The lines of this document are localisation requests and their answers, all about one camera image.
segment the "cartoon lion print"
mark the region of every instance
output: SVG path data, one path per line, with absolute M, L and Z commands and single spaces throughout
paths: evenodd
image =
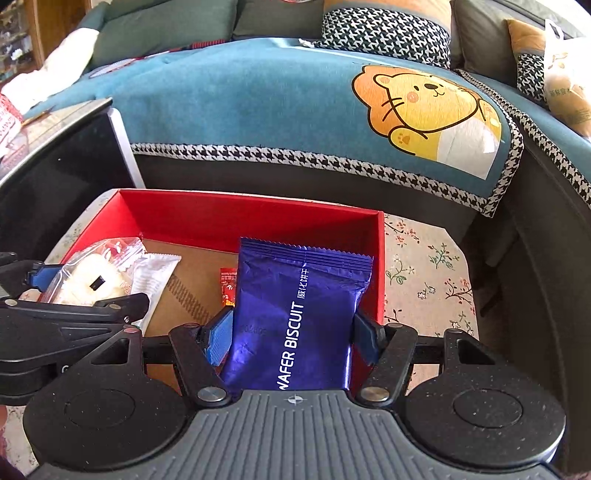
M 496 110 L 476 92 L 401 67 L 364 66 L 352 83 L 369 126 L 397 149 L 485 179 L 501 142 Z

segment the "white blanket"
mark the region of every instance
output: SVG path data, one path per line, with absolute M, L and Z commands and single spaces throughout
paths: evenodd
M 21 73 L 2 88 L 2 93 L 22 113 L 65 90 L 80 78 L 95 49 L 98 30 L 78 28 L 45 60 L 43 67 Z

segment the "brown cardboard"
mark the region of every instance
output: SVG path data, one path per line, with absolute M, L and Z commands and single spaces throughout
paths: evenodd
M 172 328 L 184 323 L 204 325 L 222 309 L 220 268 L 236 268 L 236 254 L 143 241 L 150 253 L 181 256 L 152 315 L 146 336 L 167 335 Z M 172 365 L 149 365 L 148 375 L 178 390 Z

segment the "ribbed gray surface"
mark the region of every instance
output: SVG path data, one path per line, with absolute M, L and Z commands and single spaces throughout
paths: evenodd
M 301 398 L 297 404 L 294 394 Z M 557 479 L 542 466 L 494 475 L 449 467 L 409 442 L 390 414 L 354 405 L 344 391 L 245 391 L 232 406 L 200 412 L 178 443 L 141 465 L 109 473 L 75 473 L 44 465 L 30 478 Z

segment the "white plastic bag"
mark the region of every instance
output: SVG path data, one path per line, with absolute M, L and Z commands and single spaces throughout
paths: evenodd
M 546 20 L 544 93 L 552 114 L 591 142 L 591 39 L 564 39 Z
M 144 254 L 135 262 L 131 293 L 145 293 L 150 299 L 148 313 L 143 319 L 134 322 L 134 325 L 142 330 L 143 335 L 146 334 L 158 301 L 180 260 L 179 255 Z
M 0 160 L 8 152 L 7 145 L 21 130 L 22 116 L 10 100 L 0 93 Z

